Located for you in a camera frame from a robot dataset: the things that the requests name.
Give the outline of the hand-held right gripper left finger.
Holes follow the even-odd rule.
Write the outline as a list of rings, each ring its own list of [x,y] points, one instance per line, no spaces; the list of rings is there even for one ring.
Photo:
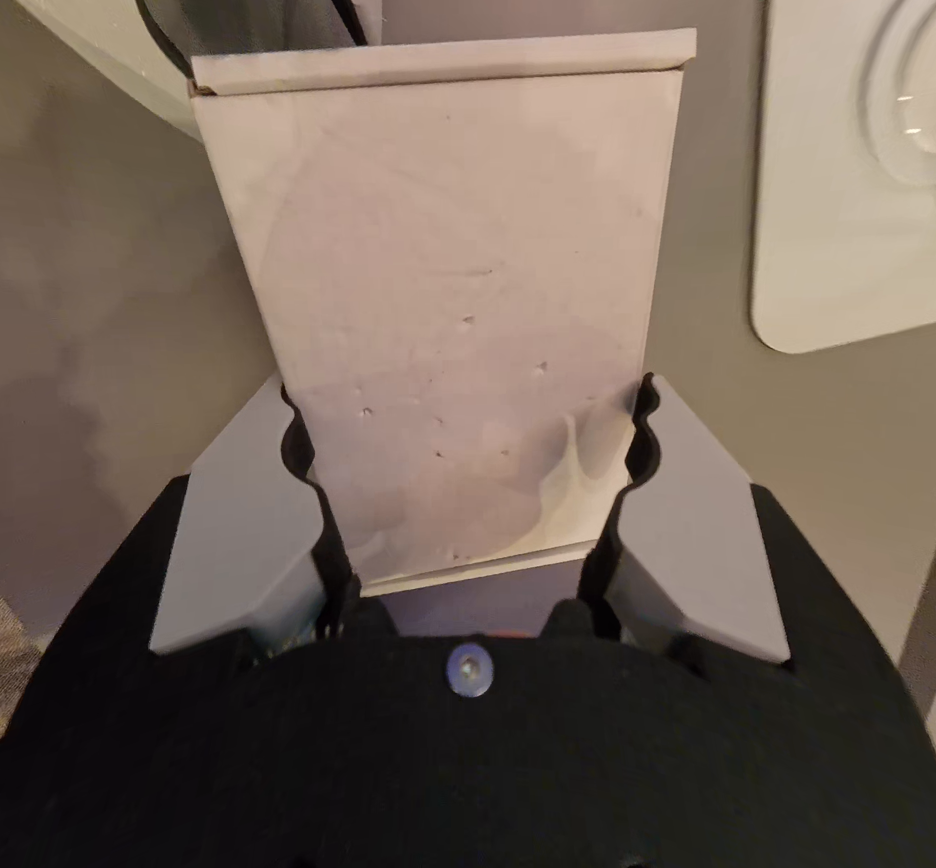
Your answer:
[[[241,631],[275,655],[337,628],[329,612],[356,576],[312,460],[301,414],[272,375],[191,468],[154,653]]]

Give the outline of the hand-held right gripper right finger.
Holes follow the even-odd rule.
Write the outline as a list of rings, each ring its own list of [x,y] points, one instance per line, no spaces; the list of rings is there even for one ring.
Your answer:
[[[633,423],[630,483],[579,576],[596,634],[659,652],[693,636],[786,663],[749,475],[661,375],[643,377]]]

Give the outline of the white cardboard box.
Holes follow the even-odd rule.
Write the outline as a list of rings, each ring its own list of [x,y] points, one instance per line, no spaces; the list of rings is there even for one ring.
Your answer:
[[[696,30],[202,55],[191,106],[367,583],[595,540]]]

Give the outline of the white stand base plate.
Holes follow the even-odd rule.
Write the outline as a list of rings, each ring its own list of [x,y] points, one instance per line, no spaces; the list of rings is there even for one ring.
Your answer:
[[[778,352],[934,323],[934,187],[884,173],[857,111],[892,1],[766,0],[751,319]]]

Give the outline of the clear acrylic stand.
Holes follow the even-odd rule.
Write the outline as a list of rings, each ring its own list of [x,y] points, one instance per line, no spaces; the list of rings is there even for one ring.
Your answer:
[[[857,111],[865,145],[897,183],[933,188],[935,0],[893,0],[861,68]]]

